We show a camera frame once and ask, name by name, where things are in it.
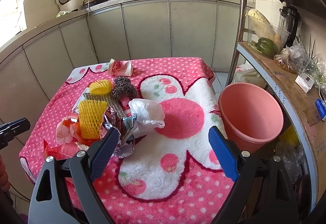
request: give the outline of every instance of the metal pole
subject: metal pole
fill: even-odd
[[[243,38],[243,30],[245,28],[246,21],[246,10],[247,10],[247,0],[240,0],[240,9],[239,9],[239,21],[238,21],[238,30],[237,30],[237,38],[234,45],[233,57],[231,61],[230,71],[228,75],[228,79],[226,81],[226,85],[229,85],[234,77],[235,68],[237,67],[239,52],[237,51],[238,42],[242,41]]]

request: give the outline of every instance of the human hand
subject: human hand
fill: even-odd
[[[10,183],[8,181],[8,174],[6,173],[6,166],[2,161],[2,157],[0,155],[0,186],[2,191],[9,191]]]

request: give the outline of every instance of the pink tablecloth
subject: pink tablecloth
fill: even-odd
[[[131,82],[141,97],[163,106],[166,127],[142,139],[131,156],[112,158],[94,187],[117,223],[209,223],[233,185],[207,139],[212,125],[224,130],[210,89],[215,76],[196,57],[132,63]],[[46,106],[20,152],[22,166],[32,181],[44,162],[43,140],[56,146],[57,124],[71,112],[90,82],[112,79],[107,68],[103,63],[75,69]],[[157,153],[151,146],[160,146]],[[152,180],[159,174],[161,178]],[[73,204],[81,208],[74,186],[67,184]]]

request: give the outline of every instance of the silver screw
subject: silver screw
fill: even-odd
[[[280,162],[281,161],[281,158],[279,156],[274,156],[273,157],[273,160],[275,160],[276,162]]]
[[[53,156],[48,156],[46,159],[46,162],[51,162],[54,160],[54,157]]]
[[[86,154],[86,152],[84,152],[83,150],[81,150],[81,151],[77,152],[76,156],[77,156],[78,158],[81,158],[81,157],[84,157],[85,154]]]
[[[246,150],[243,150],[243,151],[241,152],[241,155],[242,155],[242,157],[246,157],[246,158],[248,158],[248,157],[250,156],[250,152],[249,152],[249,151],[246,151]]]

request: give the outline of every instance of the pink plastic object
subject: pink plastic object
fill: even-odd
[[[130,102],[130,99],[127,96],[122,96],[120,98],[120,102],[122,104],[123,110],[130,108],[128,105],[128,103]]]
[[[225,87],[218,105],[228,139],[240,150],[253,153],[282,130],[281,107],[267,91],[253,84],[239,82]]]

